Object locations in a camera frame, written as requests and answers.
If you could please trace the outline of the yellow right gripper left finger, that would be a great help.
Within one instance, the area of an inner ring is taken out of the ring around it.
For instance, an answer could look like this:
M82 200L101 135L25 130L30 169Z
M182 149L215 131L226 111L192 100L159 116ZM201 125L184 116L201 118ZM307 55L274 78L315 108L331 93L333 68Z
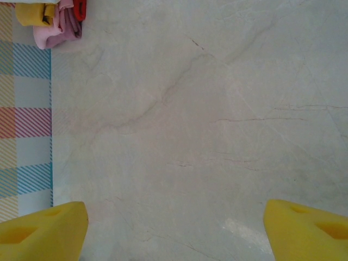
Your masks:
M1 260L78 260L88 225L78 201L2 222Z

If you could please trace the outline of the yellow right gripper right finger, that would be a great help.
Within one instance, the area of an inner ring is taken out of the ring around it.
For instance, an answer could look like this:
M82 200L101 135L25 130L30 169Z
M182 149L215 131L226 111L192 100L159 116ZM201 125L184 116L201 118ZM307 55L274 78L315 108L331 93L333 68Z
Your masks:
M347 260L347 217L269 200L264 227L276 260Z

